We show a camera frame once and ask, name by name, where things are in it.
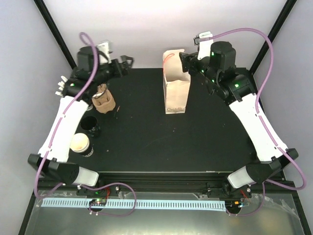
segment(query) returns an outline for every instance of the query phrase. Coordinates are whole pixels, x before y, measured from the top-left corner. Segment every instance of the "black paper cup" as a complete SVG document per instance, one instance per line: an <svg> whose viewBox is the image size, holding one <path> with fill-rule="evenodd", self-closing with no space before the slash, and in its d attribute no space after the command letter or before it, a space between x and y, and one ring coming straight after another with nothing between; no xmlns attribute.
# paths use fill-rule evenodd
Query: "black paper cup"
<svg viewBox="0 0 313 235"><path fill-rule="evenodd" d="M84 157L90 157L93 154L93 147L89 138L83 133L77 133L73 136L70 148Z"/></svg>
<svg viewBox="0 0 313 235"><path fill-rule="evenodd" d="M80 126L91 137L99 137L101 134L101 129L98 125L98 121L93 116L84 117L80 122Z"/></svg>

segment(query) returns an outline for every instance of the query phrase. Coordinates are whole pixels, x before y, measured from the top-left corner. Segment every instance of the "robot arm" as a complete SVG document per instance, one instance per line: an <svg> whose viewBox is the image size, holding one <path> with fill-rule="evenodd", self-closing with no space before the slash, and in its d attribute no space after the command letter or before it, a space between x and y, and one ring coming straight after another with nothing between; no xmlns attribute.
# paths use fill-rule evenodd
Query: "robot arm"
<svg viewBox="0 0 313 235"><path fill-rule="evenodd" d="M97 93L97 87L109 79L127 75L134 62L132 57L125 55L121 56L122 63L119 63L117 59L111 60L108 42L98 45L97 53L100 63L92 83L71 104L64 115L65 108L87 83L93 67L91 47L83 47L77 53L78 66L73 69L70 79L62 77L63 81L59 83L62 92L56 92L56 94L62 98L50 133L38 154L30 154L28 158L28 163L38 170L43 157L48 152L41 174L65 184L94 186L97 183L99 176L97 172L67 162L71 140L83 114L92 102L92 97Z"/></svg>
<svg viewBox="0 0 313 235"><path fill-rule="evenodd" d="M279 147L292 159L296 159L298 153L295 149L288 149L281 141L259 103L259 112L256 111L256 91L249 79L248 70L235 65L236 50L229 42L201 40L203 37L212 37L211 35L210 32L197 35L194 42L198 45L198 52L181 52L179 56L183 72L205 77L209 93L217 94L236 114L256 149L257 162L250 163L228 176L223 190L226 195L231 195L237 188L254 182L260 184L284 169L290 162Z"/></svg>

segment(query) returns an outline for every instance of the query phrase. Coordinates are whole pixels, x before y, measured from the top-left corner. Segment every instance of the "blue plastic strip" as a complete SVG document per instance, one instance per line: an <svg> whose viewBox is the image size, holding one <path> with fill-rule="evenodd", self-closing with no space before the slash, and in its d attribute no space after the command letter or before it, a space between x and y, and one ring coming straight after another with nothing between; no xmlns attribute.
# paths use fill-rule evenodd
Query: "blue plastic strip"
<svg viewBox="0 0 313 235"><path fill-rule="evenodd" d="M45 198L42 207L88 208L93 199L86 198ZM108 199L106 205L99 204L92 208L99 209L131 209L134 200ZM197 200L137 200L136 209L150 210L198 210L225 211L225 201L197 201Z"/></svg>

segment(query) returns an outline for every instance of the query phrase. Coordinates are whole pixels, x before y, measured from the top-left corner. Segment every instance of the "black tabletop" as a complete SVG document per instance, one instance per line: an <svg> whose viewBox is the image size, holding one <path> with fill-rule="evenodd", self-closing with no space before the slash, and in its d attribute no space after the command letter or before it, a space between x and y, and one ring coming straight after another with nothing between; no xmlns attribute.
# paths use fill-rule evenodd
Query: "black tabletop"
<svg viewBox="0 0 313 235"><path fill-rule="evenodd" d="M92 156L70 151L69 161L95 171L235 171L251 162L254 147L242 124L204 80L191 80L185 114L165 114L162 69L133 69L110 81L116 107L95 109L102 129Z"/></svg>

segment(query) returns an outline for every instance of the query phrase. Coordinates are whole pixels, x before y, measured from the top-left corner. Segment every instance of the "paper bag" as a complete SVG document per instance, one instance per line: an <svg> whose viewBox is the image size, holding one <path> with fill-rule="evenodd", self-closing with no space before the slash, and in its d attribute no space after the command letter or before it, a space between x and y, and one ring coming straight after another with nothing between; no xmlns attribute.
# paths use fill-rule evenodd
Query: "paper bag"
<svg viewBox="0 0 313 235"><path fill-rule="evenodd" d="M168 50L163 54L163 89L166 114L185 113L190 87L190 75L182 72L179 53L184 49Z"/></svg>
<svg viewBox="0 0 313 235"><path fill-rule="evenodd" d="M96 110L102 114L106 114L115 108L114 98L106 84L98 86L98 92L96 97L92 98L92 103Z"/></svg>

